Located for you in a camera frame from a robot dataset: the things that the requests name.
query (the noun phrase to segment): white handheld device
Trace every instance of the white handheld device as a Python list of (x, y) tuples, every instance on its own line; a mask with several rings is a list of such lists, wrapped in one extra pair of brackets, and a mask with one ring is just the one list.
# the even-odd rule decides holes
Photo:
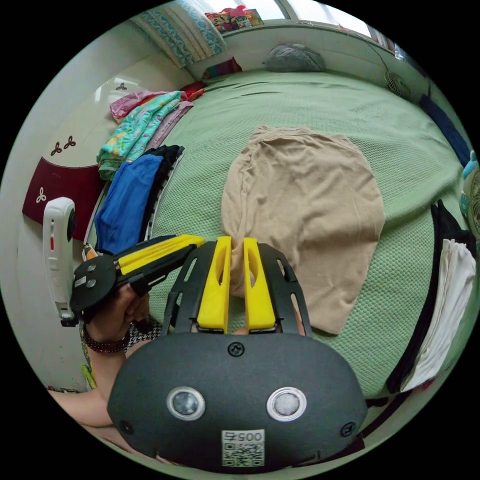
[(70, 309), (75, 223), (75, 204), (69, 198), (55, 198), (46, 204), (43, 213), (43, 258), (50, 296), (63, 327), (78, 325)]

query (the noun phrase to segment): dark blue cloth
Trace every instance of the dark blue cloth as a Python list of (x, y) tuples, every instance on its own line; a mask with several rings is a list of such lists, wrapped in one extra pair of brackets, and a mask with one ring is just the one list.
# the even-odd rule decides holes
[(98, 250), (115, 255), (138, 243), (147, 200), (162, 160), (161, 156), (147, 154), (120, 165), (95, 215)]
[(470, 150), (447, 114), (429, 97), (422, 95), (420, 106), (431, 119), (437, 124), (438, 128), (445, 135), (463, 167), (470, 161)]

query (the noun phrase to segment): qr code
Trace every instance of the qr code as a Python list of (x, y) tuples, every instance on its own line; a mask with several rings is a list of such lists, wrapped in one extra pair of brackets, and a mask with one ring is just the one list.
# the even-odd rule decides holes
[(221, 434), (224, 467), (265, 465), (265, 430), (223, 430)]

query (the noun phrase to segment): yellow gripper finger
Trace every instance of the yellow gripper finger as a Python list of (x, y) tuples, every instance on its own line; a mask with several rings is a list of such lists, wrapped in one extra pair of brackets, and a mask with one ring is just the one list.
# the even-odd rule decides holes
[(197, 317), (202, 329), (228, 331), (231, 257), (232, 238), (218, 237)]
[(259, 246), (255, 238), (243, 239), (243, 267), (246, 327), (249, 332), (250, 330), (271, 329), (275, 326), (275, 313)]
[(118, 265), (122, 275), (128, 275), (137, 269), (141, 269), (155, 260), (177, 252), (190, 245), (200, 247), (205, 243), (205, 239), (194, 235), (178, 235), (168, 240), (146, 246), (133, 253), (128, 253), (118, 259)]

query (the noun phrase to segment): black cloth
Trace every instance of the black cloth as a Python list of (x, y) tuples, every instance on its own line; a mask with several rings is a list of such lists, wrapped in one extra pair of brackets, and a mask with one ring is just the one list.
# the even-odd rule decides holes
[(474, 235), (470, 231), (460, 228), (457, 220), (455, 220), (455, 217), (445, 208), (443, 202), (439, 200), (438, 205), (431, 205), (430, 211), (434, 230), (430, 285), (410, 342), (405, 352), (403, 352), (400, 361), (386, 381), (386, 387), (391, 394), (400, 391), (404, 379), (414, 367), (417, 355), (430, 328), (439, 287), (440, 256), (442, 254), (443, 241), (455, 240), (457, 243), (466, 244), (473, 258), (477, 258), (477, 246)]
[(178, 160), (184, 148), (178, 145), (166, 146), (162, 145), (158, 148), (151, 148), (147, 150), (144, 155), (156, 155), (157, 157), (163, 157), (163, 160), (156, 171), (155, 178), (153, 179), (153, 184), (148, 195), (148, 200), (146, 201), (145, 211), (143, 213), (143, 220), (141, 223), (140, 236), (138, 238), (139, 242), (145, 240), (145, 234), (149, 226), (149, 221), (154, 213), (155, 205), (157, 203), (157, 197), (160, 191), (163, 188), (164, 181), (169, 177), (170, 171), (175, 165), (175, 162)]

